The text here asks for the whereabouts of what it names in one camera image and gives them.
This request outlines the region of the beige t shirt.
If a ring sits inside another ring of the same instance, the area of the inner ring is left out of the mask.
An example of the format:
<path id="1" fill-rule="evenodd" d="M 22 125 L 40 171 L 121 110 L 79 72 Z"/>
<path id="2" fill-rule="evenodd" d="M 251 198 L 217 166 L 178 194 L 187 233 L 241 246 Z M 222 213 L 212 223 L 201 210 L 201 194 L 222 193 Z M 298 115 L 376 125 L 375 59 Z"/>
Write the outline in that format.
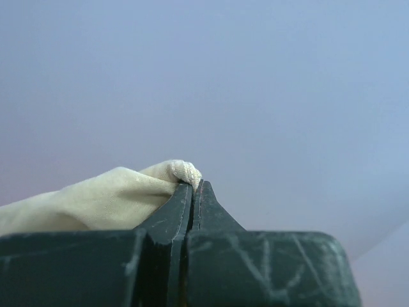
<path id="1" fill-rule="evenodd" d="M 117 167 L 2 206 L 1 235 L 133 229 L 170 199 L 179 182 L 196 190 L 201 179 L 201 172 L 183 160 L 164 161 L 141 171 Z"/>

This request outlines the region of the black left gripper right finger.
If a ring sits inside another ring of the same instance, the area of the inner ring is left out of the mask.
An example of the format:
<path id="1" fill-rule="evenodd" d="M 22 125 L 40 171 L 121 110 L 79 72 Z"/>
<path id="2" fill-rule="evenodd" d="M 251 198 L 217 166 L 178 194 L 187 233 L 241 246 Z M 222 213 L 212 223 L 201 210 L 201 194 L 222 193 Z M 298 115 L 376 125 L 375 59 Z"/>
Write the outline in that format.
<path id="1" fill-rule="evenodd" d="M 348 257 L 321 232 L 250 231 L 200 183 L 187 236 L 189 306 L 360 306 Z"/>

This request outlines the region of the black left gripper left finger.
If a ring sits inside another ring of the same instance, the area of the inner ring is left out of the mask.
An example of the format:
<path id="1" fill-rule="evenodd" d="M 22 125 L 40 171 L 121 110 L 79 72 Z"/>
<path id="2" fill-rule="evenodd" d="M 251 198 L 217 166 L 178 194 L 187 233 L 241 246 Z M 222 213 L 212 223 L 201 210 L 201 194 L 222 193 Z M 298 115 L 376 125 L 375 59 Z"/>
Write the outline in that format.
<path id="1" fill-rule="evenodd" d="M 2 306 L 177 306 L 192 188 L 133 230 L 1 237 Z"/>

